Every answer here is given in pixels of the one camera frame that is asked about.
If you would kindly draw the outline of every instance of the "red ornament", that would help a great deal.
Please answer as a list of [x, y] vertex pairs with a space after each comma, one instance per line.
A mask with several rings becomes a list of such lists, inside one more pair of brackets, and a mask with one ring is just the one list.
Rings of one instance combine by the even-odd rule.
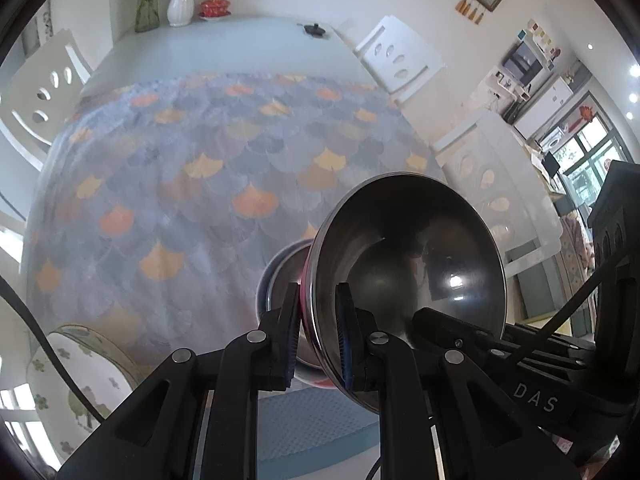
[[200, 4], [202, 16], [205, 18], [220, 18], [229, 14], [229, 0], [206, 0]]

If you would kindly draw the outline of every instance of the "shelf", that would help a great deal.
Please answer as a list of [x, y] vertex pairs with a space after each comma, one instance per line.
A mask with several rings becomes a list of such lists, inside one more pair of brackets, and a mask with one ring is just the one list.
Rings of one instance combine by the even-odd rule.
[[525, 37], [522, 41], [531, 49], [533, 54], [536, 56], [536, 59], [542, 65], [542, 68], [547, 72], [550, 72], [548, 66], [549, 66], [549, 63], [552, 63], [553, 61], [551, 57], [547, 57], [546, 54], [542, 51], [542, 49], [540, 49], [540, 46], [533, 39], [533, 34], [529, 31], [526, 31]]

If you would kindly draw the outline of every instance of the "white chair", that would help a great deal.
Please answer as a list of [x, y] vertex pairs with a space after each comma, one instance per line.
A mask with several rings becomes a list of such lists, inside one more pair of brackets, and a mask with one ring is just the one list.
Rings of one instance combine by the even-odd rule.
[[382, 18], [354, 52], [398, 104], [444, 67], [440, 53], [395, 16]]
[[70, 30], [61, 30], [20, 67], [0, 96], [0, 130], [37, 170], [90, 73]]
[[474, 206], [503, 256], [537, 241], [537, 248], [505, 264], [507, 278], [559, 253], [558, 213], [530, 156], [498, 114], [480, 108], [431, 147], [446, 157], [448, 184]]

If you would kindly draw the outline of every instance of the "stainless steel bowl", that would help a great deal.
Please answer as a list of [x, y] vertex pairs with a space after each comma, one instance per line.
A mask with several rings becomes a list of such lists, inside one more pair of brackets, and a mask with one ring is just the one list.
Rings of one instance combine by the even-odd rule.
[[[267, 265], [256, 293], [258, 322], [268, 310], [280, 308], [289, 283], [300, 283], [300, 277], [313, 240], [300, 240], [281, 250]], [[334, 388], [322, 370], [313, 347], [300, 328], [294, 376], [305, 384], [319, 388]]]
[[391, 173], [353, 189], [320, 228], [303, 276], [307, 338], [324, 371], [378, 412], [375, 394], [344, 389], [334, 291], [351, 286], [381, 330], [412, 342], [414, 313], [430, 307], [502, 336], [506, 288], [500, 254], [474, 208], [446, 185]]

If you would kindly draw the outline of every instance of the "oval cutout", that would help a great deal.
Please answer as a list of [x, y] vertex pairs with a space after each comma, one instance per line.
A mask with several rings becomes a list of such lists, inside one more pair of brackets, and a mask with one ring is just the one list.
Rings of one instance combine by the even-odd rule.
[[611, 256], [611, 241], [609, 240], [609, 233], [604, 235], [602, 241], [602, 260], [606, 261]]
[[616, 232], [613, 235], [613, 243], [616, 249], [619, 249], [620, 247], [622, 247], [623, 237], [622, 237], [622, 228], [620, 227], [620, 224], [616, 225]]
[[40, 99], [41, 101], [51, 100], [51, 94], [46, 88], [41, 88], [40, 90], [38, 90], [37, 96], [38, 96], [38, 99]]
[[480, 181], [480, 189], [488, 189], [495, 182], [494, 170], [486, 170], [482, 174], [482, 180]]
[[496, 198], [495, 200], [491, 200], [489, 202], [489, 207], [494, 211], [499, 213], [504, 213], [509, 209], [509, 199], [505, 196], [501, 196], [500, 198]]
[[36, 110], [31, 116], [31, 119], [33, 119], [33, 122], [36, 124], [42, 124], [49, 120], [49, 116], [42, 110]]
[[460, 171], [458, 172], [460, 178], [468, 177], [475, 167], [476, 160], [472, 155], [465, 155], [464, 157], [462, 157], [462, 160], [460, 161]]
[[498, 245], [511, 238], [511, 230], [506, 225], [494, 225], [489, 231]]

